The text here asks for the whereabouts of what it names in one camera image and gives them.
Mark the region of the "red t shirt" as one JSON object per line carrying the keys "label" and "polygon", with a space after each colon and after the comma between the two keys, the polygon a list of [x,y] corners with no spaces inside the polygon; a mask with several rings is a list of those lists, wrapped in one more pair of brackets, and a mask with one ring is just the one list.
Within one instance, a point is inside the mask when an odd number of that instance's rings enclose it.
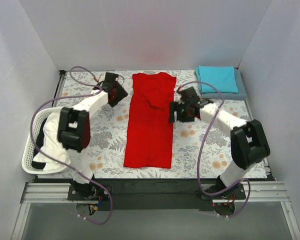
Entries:
{"label": "red t shirt", "polygon": [[176,82],[166,72],[132,75],[124,167],[171,168],[174,127],[169,116]]}

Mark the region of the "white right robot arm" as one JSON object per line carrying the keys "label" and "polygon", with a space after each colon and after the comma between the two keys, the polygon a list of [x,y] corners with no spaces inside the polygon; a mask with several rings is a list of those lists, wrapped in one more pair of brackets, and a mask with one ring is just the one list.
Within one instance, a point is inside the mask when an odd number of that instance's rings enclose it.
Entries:
{"label": "white right robot arm", "polygon": [[[254,119],[246,121],[222,110],[223,104],[217,105],[210,100],[198,104],[179,103],[169,104],[169,122],[193,122],[195,118],[209,122],[203,136],[197,159],[197,181],[199,191],[209,197],[219,196],[227,199],[235,192],[237,186],[246,173],[260,163],[271,153],[263,126]],[[219,175],[215,184],[206,190],[203,189],[200,178],[200,162],[203,147],[211,127],[214,126],[230,137],[231,162]]]}

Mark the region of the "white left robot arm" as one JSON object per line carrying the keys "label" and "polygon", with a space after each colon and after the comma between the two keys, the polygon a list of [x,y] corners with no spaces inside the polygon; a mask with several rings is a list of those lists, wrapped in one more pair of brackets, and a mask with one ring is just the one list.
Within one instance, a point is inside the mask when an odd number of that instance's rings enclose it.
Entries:
{"label": "white left robot arm", "polygon": [[115,76],[97,84],[90,94],[83,96],[81,102],[60,110],[57,140],[70,160],[65,166],[74,171],[70,184],[85,200],[93,199],[98,192],[98,186],[91,183],[94,174],[85,161],[86,148],[91,141],[90,119],[104,105],[114,107],[127,96],[128,93]]}

